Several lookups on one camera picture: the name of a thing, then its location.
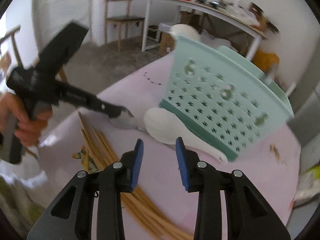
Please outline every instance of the green object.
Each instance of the green object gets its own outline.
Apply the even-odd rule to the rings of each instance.
[[[294,116],[284,92],[274,83],[263,84],[260,70],[242,56],[230,59],[181,35],[175,39],[171,75],[159,106],[229,161]]]

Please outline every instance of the white spoon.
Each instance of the white spoon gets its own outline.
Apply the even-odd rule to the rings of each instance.
[[[222,163],[228,163],[223,152],[195,136],[175,114],[163,108],[154,107],[146,112],[143,120],[148,133],[157,141],[175,145],[176,139],[182,137],[185,146],[199,149]]]

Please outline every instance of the metal rivet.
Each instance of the metal rivet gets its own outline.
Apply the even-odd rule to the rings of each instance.
[[[77,177],[78,178],[84,178],[85,176],[87,176],[87,172],[86,171],[79,171],[77,173]]]
[[[207,166],[207,164],[206,164],[205,162],[198,162],[198,163],[197,163],[197,166],[198,166],[199,168],[205,168],[205,167]]]
[[[236,177],[242,177],[243,173],[242,173],[242,171],[235,170],[235,171],[233,172],[233,175],[235,175]]]
[[[113,164],[113,167],[114,167],[115,169],[119,169],[119,168],[122,167],[122,163],[121,163],[121,162],[114,163],[114,164]]]

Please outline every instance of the door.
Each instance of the door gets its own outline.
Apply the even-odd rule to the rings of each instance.
[[[75,20],[86,27],[91,22],[92,0],[34,0],[35,36],[41,50],[63,26]],[[84,42],[89,42],[88,32]]]

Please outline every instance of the human hand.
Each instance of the human hand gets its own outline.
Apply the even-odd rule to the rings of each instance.
[[[5,93],[0,96],[0,132],[2,134],[5,131],[10,112],[19,120],[18,129],[14,135],[20,140],[22,145],[26,147],[37,145],[41,131],[47,127],[48,120],[52,116],[52,109],[43,111],[37,115],[36,120],[31,121],[22,100],[17,95]]]

